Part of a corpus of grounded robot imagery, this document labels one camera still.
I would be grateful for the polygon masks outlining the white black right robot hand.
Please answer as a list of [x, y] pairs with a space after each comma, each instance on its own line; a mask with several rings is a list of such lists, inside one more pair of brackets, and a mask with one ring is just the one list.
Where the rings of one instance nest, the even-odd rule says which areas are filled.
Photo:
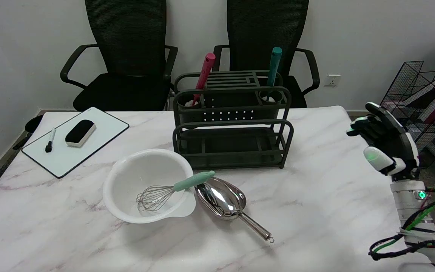
[[418, 180], [420, 160], [411, 134], [385, 107], [369, 102], [366, 109], [369, 114], [352, 121], [347, 136], [361, 136], [368, 144], [365, 159], [393, 182]]

